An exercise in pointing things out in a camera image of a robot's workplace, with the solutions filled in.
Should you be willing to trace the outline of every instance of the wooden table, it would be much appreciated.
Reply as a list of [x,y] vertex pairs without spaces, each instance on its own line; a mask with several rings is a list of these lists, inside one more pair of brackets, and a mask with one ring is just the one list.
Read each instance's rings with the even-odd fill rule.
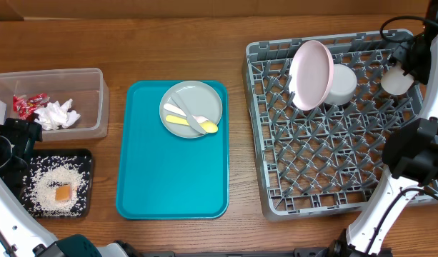
[[[108,136],[38,143],[91,150],[96,167],[85,219],[41,220],[59,238],[81,233],[98,246],[116,239],[140,251],[290,251],[328,246],[358,213],[268,222],[262,215],[241,67],[254,41],[373,31],[391,16],[298,16],[0,22],[0,72],[97,67],[110,90]],[[414,33],[417,23],[402,22]],[[142,79],[215,79],[229,93],[230,191],[215,220],[127,221],[115,208],[127,89]],[[404,210],[384,242],[395,256],[438,256],[438,204]]]

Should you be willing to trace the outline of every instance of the clear plastic container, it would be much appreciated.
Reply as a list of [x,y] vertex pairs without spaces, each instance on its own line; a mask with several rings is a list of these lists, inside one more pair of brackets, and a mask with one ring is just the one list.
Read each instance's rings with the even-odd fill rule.
[[102,138],[107,135],[109,90],[100,69],[60,69],[0,74],[0,123],[18,118],[13,95],[32,97],[47,93],[50,102],[73,99],[71,110],[81,118],[69,128],[42,131],[43,141]]

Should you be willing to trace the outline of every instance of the teal tray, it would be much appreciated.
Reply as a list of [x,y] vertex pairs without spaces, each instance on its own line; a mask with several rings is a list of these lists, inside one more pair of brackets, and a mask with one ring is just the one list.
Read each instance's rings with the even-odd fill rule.
[[216,134],[185,139],[160,120],[164,93],[181,81],[139,81],[128,90],[116,208],[127,219],[218,218],[228,207],[228,94]]

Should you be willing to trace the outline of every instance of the sponge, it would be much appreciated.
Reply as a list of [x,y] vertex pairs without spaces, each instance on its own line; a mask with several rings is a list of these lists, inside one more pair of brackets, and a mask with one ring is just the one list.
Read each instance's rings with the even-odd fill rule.
[[71,185],[60,186],[55,191],[55,201],[68,201],[73,197],[73,188]]

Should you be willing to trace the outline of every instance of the plastic container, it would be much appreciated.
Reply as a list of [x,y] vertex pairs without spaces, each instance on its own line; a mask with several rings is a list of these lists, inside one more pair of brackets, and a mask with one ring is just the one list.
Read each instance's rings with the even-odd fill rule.
[[[393,39],[407,30],[385,31]],[[322,42],[335,64],[358,79],[343,106],[321,104],[311,111],[292,106],[289,69],[299,47]],[[385,138],[413,121],[422,108],[418,86],[401,96],[387,94],[381,78],[399,44],[378,31],[250,43],[243,75],[255,142],[262,211],[270,221],[360,211],[379,182]],[[438,196],[438,181],[428,187]],[[436,203],[419,194],[409,205]]]
[[12,110],[12,96],[47,93],[50,101],[63,104],[73,99],[71,110],[81,118],[71,127],[42,131],[43,141],[102,138],[107,135],[109,90],[100,69],[60,69],[0,74],[0,122],[18,118]]

